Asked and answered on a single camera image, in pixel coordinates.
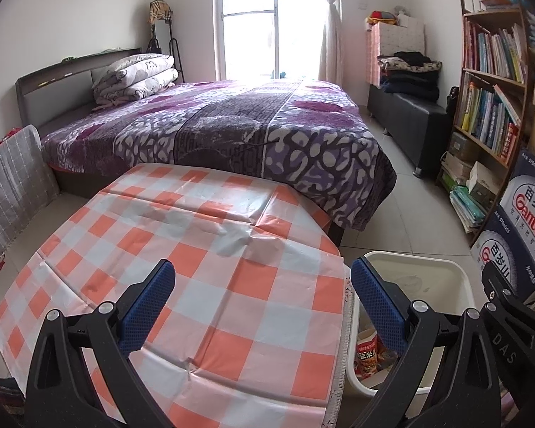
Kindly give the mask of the red instant noodle wrapper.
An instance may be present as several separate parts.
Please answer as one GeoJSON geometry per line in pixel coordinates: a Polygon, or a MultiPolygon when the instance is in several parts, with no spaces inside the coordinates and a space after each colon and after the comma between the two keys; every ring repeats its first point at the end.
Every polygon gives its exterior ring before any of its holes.
{"type": "Polygon", "coordinates": [[[355,374],[360,381],[366,380],[395,364],[398,353],[383,345],[373,327],[357,335],[355,374]]]}

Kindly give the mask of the blue Ganten water carton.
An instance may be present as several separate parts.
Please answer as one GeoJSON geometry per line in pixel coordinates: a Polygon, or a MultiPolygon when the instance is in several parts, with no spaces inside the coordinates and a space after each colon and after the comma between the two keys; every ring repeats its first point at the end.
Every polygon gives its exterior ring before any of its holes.
{"type": "Polygon", "coordinates": [[[500,206],[535,263],[535,155],[527,149],[518,155],[500,206]]]}

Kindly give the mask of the orange checkered tablecloth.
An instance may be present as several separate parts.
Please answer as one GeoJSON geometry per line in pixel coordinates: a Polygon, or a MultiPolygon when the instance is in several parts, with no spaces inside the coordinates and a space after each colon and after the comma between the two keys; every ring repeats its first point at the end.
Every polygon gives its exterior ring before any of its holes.
{"type": "Polygon", "coordinates": [[[175,288],[130,359],[179,427],[333,427],[352,316],[328,216],[285,184],[140,164],[32,254],[0,301],[20,386],[48,311],[91,312],[160,260],[175,288]]]}

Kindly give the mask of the grey grid fabric cover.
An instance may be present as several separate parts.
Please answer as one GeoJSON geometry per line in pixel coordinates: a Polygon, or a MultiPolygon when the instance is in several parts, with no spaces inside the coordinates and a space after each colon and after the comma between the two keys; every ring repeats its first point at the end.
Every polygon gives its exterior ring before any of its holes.
{"type": "Polygon", "coordinates": [[[21,128],[0,144],[0,255],[34,216],[60,194],[43,159],[34,126],[21,128]]]}

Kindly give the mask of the dark low bench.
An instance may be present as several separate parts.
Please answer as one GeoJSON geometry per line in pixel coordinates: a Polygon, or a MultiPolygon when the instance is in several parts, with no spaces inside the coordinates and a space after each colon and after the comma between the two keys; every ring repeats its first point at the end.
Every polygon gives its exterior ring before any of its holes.
{"type": "Polygon", "coordinates": [[[414,165],[418,178],[435,178],[451,135],[451,118],[437,103],[369,87],[367,109],[414,165]]]}

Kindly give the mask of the wooden bookshelf with books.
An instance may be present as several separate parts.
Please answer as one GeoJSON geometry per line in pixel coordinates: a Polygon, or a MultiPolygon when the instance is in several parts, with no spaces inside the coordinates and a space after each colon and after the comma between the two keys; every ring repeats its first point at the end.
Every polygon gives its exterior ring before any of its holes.
{"type": "Polygon", "coordinates": [[[462,66],[438,182],[469,239],[480,234],[529,141],[535,10],[526,0],[459,0],[462,66]]]}

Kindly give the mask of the pile of folded clothes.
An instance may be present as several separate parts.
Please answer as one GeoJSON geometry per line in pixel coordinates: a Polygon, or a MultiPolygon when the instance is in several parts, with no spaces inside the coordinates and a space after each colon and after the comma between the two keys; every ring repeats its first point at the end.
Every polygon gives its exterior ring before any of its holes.
{"type": "Polygon", "coordinates": [[[431,60],[420,51],[398,51],[377,58],[380,89],[389,94],[403,94],[437,102],[443,63],[431,60]]]}

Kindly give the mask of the dark bed headboard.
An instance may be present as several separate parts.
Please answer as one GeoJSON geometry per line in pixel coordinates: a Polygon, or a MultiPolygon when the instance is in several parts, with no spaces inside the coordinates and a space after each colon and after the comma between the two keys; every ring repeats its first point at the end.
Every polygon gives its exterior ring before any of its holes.
{"type": "Polygon", "coordinates": [[[141,49],[109,49],[71,57],[16,80],[15,91],[22,125],[32,125],[45,134],[72,111],[93,104],[92,86],[115,61],[140,54],[141,49]]]}

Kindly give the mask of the purple patterned bed blanket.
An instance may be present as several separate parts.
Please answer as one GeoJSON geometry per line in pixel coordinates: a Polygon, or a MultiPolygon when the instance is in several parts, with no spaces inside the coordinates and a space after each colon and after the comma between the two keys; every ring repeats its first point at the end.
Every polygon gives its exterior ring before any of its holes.
{"type": "Polygon", "coordinates": [[[338,85],[286,79],[173,86],[98,107],[42,139],[59,171],[117,177],[140,163],[205,167],[288,184],[342,228],[363,230],[396,173],[338,85]]]}

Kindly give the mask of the folded white patterned quilt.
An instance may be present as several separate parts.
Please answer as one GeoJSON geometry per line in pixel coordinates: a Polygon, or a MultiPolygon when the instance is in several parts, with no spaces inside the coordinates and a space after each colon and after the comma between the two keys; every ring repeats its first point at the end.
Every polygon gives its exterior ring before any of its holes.
{"type": "Polygon", "coordinates": [[[93,99],[98,107],[111,107],[161,93],[179,77],[174,65],[173,56],[156,53],[119,59],[95,80],[93,99]]]}

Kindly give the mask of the pink white drawer cabinet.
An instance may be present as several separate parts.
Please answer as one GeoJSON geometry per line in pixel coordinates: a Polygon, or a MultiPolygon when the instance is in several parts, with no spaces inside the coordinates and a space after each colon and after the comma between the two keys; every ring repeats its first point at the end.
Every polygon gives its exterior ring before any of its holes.
{"type": "Polygon", "coordinates": [[[380,56],[398,51],[425,53],[425,26],[420,19],[392,12],[373,11],[365,19],[367,35],[367,75],[370,85],[380,85],[380,56]]]}

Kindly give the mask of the black standing mirror rack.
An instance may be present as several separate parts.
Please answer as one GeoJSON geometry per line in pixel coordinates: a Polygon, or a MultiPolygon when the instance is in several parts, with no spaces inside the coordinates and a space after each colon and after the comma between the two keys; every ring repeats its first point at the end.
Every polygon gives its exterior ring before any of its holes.
{"type": "Polygon", "coordinates": [[[174,58],[174,68],[179,73],[181,82],[185,82],[180,57],[179,42],[173,34],[173,11],[164,0],[153,0],[148,8],[148,25],[151,38],[147,52],[170,55],[174,58]]]}

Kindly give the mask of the bright window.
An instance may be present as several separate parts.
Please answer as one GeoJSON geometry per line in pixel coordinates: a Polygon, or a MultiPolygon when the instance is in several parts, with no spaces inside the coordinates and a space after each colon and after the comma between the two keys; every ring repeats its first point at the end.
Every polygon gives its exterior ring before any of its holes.
{"type": "Polygon", "coordinates": [[[214,0],[217,74],[316,79],[326,0],[214,0]]]}

